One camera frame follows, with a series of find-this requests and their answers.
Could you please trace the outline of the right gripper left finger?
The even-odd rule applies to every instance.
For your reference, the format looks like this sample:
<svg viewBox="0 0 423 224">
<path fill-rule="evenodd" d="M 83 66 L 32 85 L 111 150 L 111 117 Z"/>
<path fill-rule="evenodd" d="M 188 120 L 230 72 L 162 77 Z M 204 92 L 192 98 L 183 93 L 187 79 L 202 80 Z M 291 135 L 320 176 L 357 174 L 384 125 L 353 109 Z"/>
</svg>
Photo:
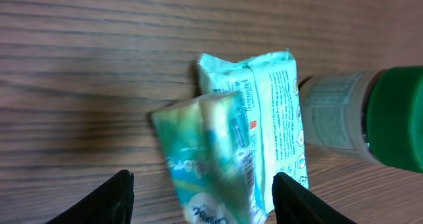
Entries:
<svg viewBox="0 0 423 224">
<path fill-rule="evenodd" d="M 46 224 L 130 224 L 133 206 L 134 174 L 121 170 Z"/>
</svg>

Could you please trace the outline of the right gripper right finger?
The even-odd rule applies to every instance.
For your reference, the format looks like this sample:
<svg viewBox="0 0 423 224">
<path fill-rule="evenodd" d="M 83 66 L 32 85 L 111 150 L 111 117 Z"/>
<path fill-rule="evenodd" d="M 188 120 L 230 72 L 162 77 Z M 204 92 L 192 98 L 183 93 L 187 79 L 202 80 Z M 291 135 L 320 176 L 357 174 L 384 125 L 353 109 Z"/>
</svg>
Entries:
<svg viewBox="0 0 423 224">
<path fill-rule="evenodd" d="M 284 172 L 274 176 L 272 197 L 277 224 L 355 224 Z"/>
</svg>

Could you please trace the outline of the teal white tissue packet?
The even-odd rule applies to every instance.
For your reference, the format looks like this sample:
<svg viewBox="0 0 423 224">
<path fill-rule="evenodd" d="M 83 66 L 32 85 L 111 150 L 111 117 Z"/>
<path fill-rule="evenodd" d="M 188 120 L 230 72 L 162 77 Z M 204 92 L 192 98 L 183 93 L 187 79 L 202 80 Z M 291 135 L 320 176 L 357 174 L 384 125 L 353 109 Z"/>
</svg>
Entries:
<svg viewBox="0 0 423 224">
<path fill-rule="evenodd" d="M 241 93 L 210 93 L 152 114 L 189 223 L 264 223 Z"/>
</svg>

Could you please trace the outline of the teal tissue pack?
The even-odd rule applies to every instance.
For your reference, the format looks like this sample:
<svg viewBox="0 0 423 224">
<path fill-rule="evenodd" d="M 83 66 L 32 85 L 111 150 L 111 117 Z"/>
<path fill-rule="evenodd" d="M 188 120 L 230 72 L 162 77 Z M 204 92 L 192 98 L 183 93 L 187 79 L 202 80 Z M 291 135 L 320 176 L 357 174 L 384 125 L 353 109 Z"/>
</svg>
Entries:
<svg viewBox="0 0 423 224">
<path fill-rule="evenodd" d="M 202 54 L 198 71 L 203 93 L 243 95 L 254 157 L 257 206 L 264 213 L 274 209 L 272 183 L 278 172 L 307 188 L 297 65 L 290 52 L 270 52 L 238 62 Z"/>
</svg>

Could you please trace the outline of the green lid seasoning jar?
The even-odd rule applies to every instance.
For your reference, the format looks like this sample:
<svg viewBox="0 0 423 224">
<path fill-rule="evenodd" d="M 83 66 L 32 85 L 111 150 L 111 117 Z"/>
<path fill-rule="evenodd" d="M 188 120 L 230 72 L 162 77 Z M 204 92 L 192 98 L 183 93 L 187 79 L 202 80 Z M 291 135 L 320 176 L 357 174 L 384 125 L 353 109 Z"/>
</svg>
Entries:
<svg viewBox="0 0 423 224">
<path fill-rule="evenodd" d="M 310 76 L 299 95 L 306 143 L 422 172 L 422 67 Z"/>
</svg>

